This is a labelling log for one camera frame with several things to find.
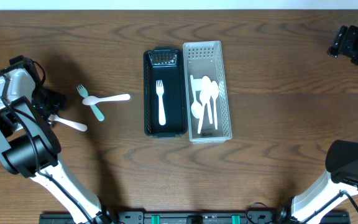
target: fork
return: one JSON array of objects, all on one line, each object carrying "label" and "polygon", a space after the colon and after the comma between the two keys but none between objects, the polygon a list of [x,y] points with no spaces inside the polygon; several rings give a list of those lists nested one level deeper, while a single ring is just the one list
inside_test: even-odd
[{"label": "fork", "polygon": [[167,120],[165,119],[164,103],[162,101],[162,95],[164,95],[162,80],[157,80],[155,91],[158,95],[158,121],[160,125],[165,125]]},{"label": "fork", "polygon": [[[86,98],[89,96],[88,91],[86,90],[86,88],[83,85],[78,85],[77,91],[83,98]],[[104,121],[104,115],[102,114],[102,111],[100,111],[96,105],[91,105],[91,109],[99,121]]]}]

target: utensil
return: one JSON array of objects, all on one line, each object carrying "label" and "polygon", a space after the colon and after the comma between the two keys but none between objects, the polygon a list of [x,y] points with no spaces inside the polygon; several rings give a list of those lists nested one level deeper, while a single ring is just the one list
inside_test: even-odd
[{"label": "utensil", "polygon": [[[83,98],[86,98],[89,96],[88,91],[86,90],[86,88],[83,85],[78,85],[77,91]],[[102,111],[100,111],[96,105],[91,105],[91,109],[93,111],[93,114],[96,116],[96,119],[98,119],[98,121],[104,121],[104,115],[103,115]]]},{"label": "utensil", "polygon": [[157,80],[155,91],[158,95],[158,121],[160,125],[165,125],[167,120],[165,119],[164,103],[162,101],[162,95],[164,94],[164,85],[162,80]]},{"label": "utensil", "polygon": [[216,113],[216,99],[219,96],[219,87],[216,81],[211,83],[211,97],[214,100],[214,123],[215,129],[218,129],[218,114]]},{"label": "utensil", "polygon": [[[211,98],[211,80],[209,77],[204,76],[201,83],[201,91],[208,90],[206,93],[209,94],[209,98]],[[211,110],[211,101],[208,99],[206,102],[208,109],[208,119],[209,123],[212,124],[212,110]]]},{"label": "utensil", "polygon": [[204,89],[200,92],[200,100],[201,100],[201,112],[200,113],[200,120],[198,121],[198,130],[197,133],[201,133],[201,128],[203,127],[203,120],[204,120],[204,110],[205,104],[211,99],[211,94],[209,93],[209,89]]},{"label": "utensil", "polygon": [[100,102],[107,102],[107,101],[125,101],[129,100],[131,96],[129,94],[121,94],[116,96],[109,96],[104,98],[98,98],[96,96],[88,96],[84,100],[82,100],[82,103],[84,105],[95,105],[96,103]]},{"label": "utensil", "polygon": [[195,118],[200,118],[201,104],[198,102],[196,97],[196,89],[194,87],[194,78],[190,75],[191,90],[193,91],[193,103],[191,104],[191,113]]},{"label": "utensil", "polygon": [[86,131],[88,129],[88,127],[85,124],[81,124],[81,123],[78,123],[78,122],[69,121],[67,119],[59,118],[59,116],[57,116],[56,114],[51,114],[49,116],[48,120],[61,122],[61,123],[65,124],[65,125],[67,125],[67,126],[75,128],[75,129],[77,129],[79,131]]}]

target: white wall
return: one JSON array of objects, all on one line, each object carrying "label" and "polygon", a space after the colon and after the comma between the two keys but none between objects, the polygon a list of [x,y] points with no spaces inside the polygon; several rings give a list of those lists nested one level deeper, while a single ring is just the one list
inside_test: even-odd
[{"label": "white wall", "polygon": [[358,0],[0,0],[0,10],[358,9]]}]

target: wooden table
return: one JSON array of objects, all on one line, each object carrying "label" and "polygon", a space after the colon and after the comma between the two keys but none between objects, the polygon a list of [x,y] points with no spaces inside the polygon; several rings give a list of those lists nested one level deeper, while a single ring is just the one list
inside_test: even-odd
[{"label": "wooden table", "polygon": [[[6,11],[0,12],[0,69],[25,55],[44,66],[45,86],[65,93],[57,124],[62,154],[82,183],[110,208],[244,210],[276,207],[323,172],[336,139],[358,138],[358,67],[326,51],[358,11]],[[220,40],[233,139],[192,145],[188,134],[144,134],[142,54],[156,46]],[[103,103],[98,122],[76,86]],[[349,201],[339,208],[358,214]],[[0,223],[37,223],[66,211],[43,187],[0,164]]]}]

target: gray basket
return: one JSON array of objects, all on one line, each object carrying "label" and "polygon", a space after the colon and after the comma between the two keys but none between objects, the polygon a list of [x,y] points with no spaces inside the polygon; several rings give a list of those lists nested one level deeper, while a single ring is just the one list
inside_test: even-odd
[{"label": "gray basket", "polygon": [[[224,142],[232,138],[229,103],[227,101],[226,79],[224,76],[223,55],[220,41],[190,42],[183,44],[183,59],[185,65],[187,113],[190,141],[194,143]],[[193,89],[196,89],[196,100],[200,101],[200,89],[197,88],[201,79],[208,76],[216,81],[219,87],[219,96],[216,100],[218,129],[209,123],[207,107],[204,110],[203,128],[197,133],[199,119],[191,113],[191,104],[194,102]],[[210,99],[213,112],[213,100]]]}]

